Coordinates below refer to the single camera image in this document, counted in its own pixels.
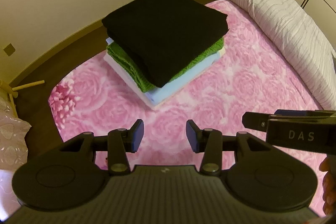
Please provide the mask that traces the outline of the right hand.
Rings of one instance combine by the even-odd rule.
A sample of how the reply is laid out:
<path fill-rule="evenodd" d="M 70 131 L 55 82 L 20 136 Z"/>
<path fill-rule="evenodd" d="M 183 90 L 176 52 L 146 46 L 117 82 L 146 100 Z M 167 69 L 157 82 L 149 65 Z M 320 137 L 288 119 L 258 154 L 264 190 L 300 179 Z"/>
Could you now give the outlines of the right hand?
<path fill-rule="evenodd" d="M 333 178 L 330 171 L 328 157 L 326 157 L 323 160 L 323 162 L 319 165 L 319 170 L 321 172 L 326 173 L 322 180 L 322 186 L 323 186 L 322 199 L 324 201 L 323 212 L 326 215 L 331 215 L 331 213 L 335 210 L 336 192 L 335 192 L 335 179 Z"/>

